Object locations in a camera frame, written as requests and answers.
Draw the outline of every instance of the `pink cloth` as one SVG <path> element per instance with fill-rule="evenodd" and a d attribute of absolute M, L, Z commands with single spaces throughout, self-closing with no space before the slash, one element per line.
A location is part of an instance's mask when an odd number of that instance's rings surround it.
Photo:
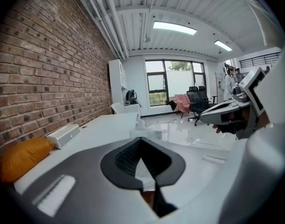
<path fill-rule="evenodd" d="M 190 112 L 190 100 L 187 94 L 175 95 L 176 99 L 176 110 L 180 110 L 183 113 Z"/>

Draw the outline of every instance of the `tree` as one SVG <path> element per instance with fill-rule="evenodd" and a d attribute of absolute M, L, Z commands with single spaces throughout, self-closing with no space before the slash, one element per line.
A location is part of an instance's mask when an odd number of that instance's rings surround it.
<path fill-rule="evenodd" d="M 191 70 L 191 65 L 188 62 L 171 62 L 171 66 L 168 67 L 170 70 Z"/>

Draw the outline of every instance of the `railing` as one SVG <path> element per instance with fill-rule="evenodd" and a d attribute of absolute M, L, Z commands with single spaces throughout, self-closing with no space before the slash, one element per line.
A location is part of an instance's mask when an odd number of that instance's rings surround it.
<path fill-rule="evenodd" d="M 241 60 L 240 64 L 242 68 L 256 66 L 256 65 L 272 65 L 278 60 L 280 55 L 281 52 L 272 53 L 264 56 L 257 56 L 254 58 Z"/>

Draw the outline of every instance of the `black office chair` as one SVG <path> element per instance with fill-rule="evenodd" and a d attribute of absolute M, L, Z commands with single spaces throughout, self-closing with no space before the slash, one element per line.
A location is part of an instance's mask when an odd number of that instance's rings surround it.
<path fill-rule="evenodd" d="M 205 107 L 211 108 L 211 107 L 215 106 L 216 104 L 212 104 L 212 103 L 209 102 L 209 98 L 208 98 L 208 95 L 207 95 L 206 87 L 204 87 L 204 86 L 198 86 L 198 87 L 199 87 L 198 92 L 199 92 L 200 98 L 203 99 L 203 107 L 204 108 Z"/>
<path fill-rule="evenodd" d="M 188 121 L 190 121 L 190 119 L 196 119 L 194 126 L 197 126 L 197 121 L 199 120 L 199 114 L 207 110 L 209 107 L 207 106 L 207 102 L 205 102 L 205 99 L 202 99 L 200 97 L 200 93 L 198 91 L 197 86 L 189 87 L 187 95 L 190 100 L 190 110 L 194 114 L 194 117 L 188 118 Z"/>

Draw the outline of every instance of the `white cabinet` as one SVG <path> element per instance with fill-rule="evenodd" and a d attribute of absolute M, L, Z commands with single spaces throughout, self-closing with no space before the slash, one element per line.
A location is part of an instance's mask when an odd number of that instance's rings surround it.
<path fill-rule="evenodd" d="M 113 103 L 124 104 L 127 88 L 125 70 L 120 60 L 109 61 L 110 86 Z"/>
<path fill-rule="evenodd" d="M 139 104 L 127 105 L 127 106 L 124 106 L 124 109 L 127 113 L 138 113 L 139 116 L 141 115 Z"/>

